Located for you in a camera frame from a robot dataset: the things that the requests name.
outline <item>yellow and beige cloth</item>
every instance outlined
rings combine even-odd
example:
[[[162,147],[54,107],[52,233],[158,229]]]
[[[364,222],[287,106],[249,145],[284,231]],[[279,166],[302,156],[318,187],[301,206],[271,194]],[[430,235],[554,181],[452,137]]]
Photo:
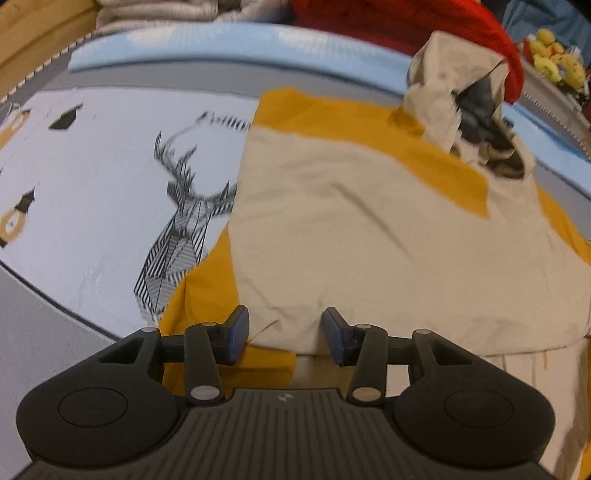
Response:
[[[295,354],[325,353],[329,306],[390,335],[432,329],[480,355],[581,340],[591,248],[535,182],[529,152],[516,141],[522,178],[505,178],[478,146],[460,158],[433,145],[444,119],[425,127],[410,110],[406,100],[391,109],[267,92],[228,228],[180,284],[163,332],[248,305],[250,346],[222,372],[240,377],[225,377],[228,387],[244,375],[285,384]],[[167,384],[178,374],[169,370]]]

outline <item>red fabric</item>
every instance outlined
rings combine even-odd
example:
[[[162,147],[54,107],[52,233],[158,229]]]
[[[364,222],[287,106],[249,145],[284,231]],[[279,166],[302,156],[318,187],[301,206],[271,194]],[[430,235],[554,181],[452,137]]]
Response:
[[[509,64],[505,100],[523,89],[519,52],[502,25],[476,0],[293,0],[297,24],[414,55],[435,30],[495,50]]]
[[[522,44],[523,44],[523,48],[521,50],[522,55],[529,63],[534,64],[534,56],[531,54],[530,42],[527,40],[527,38],[524,38],[522,40]]]

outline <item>cloth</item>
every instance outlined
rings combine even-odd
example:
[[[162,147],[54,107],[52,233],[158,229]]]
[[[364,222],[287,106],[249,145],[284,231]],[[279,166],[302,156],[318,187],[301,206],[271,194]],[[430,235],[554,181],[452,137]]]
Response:
[[[329,306],[390,335],[432,329],[480,355],[584,337],[591,249],[570,219],[532,175],[497,177],[424,132],[403,109],[263,96],[228,241],[215,247],[232,268],[212,271],[248,305],[252,346],[326,353]],[[177,293],[184,304],[202,295]],[[190,312],[176,321],[194,323]]]
[[[498,53],[434,32],[413,58],[402,107],[425,126],[423,139],[444,152],[455,146],[465,160],[485,164],[498,175],[527,177],[534,158],[502,116],[508,71]],[[478,149],[463,148],[461,138]]]
[[[205,260],[181,280],[160,321],[160,331],[176,335],[196,323],[222,323],[238,304],[226,229]],[[294,374],[295,362],[293,353],[247,345],[236,365],[219,365],[218,372],[229,395],[238,387],[285,387]],[[184,365],[167,364],[163,385],[176,395],[184,395]]]
[[[505,100],[515,102],[524,72],[517,48],[498,20],[474,0],[294,0],[300,26],[333,31],[414,55],[441,30],[496,51],[509,74]]]
[[[585,405],[589,409],[589,435],[587,438],[586,449],[583,452],[579,480],[587,480],[591,476],[591,339],[587,346],[587,368],[587,403]]]
[[[285,19],[289,0],[98,0],[103,7],[96,27],[103,35],[170,25],[182,21],[255,21]]]
[[[505,16],[505,10],[510,1],[511,0],[482,0],[481,4],[487,7],[499,22],[502,22],[503,17]]]

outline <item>screw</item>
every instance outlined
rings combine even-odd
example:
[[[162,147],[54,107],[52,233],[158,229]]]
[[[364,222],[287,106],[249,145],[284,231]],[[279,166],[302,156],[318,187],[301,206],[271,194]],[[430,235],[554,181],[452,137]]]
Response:
[[[379,400],[382,396],[380,390],[374,387],[359,387],[353,390],[353,398],[357,401],[370,402]]]
[[[191,389],[191,396],[195,400],[208,401],[218,398],[220,391],[212,385],[200,385]]]

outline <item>black pattern print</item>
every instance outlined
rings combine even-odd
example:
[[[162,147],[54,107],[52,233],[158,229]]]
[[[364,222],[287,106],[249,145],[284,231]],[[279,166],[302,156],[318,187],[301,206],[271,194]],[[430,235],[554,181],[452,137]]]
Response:
[[[60,117],[49,126],[49,130],[68,130],[74,121],[76,120],[76,112],[82,108],[83,104],[80,103],[74,108],[70,108],[67,112],[64,112]]]
[[[177,211],[150,249],[134,288],[142,317],[150,323],[158,323],[184,275],[207,255],[205,238],[210,220],[231,212],[234,205],[236,184],[228,182],[211,196],[195,192],[195,174],[187,163],[196,152],[196,145],[175,160],[174,140],[194,126],[181,130],[164,143],[160,132],[154,145],[154,159],[174,179],[168,182],[167,193]]]

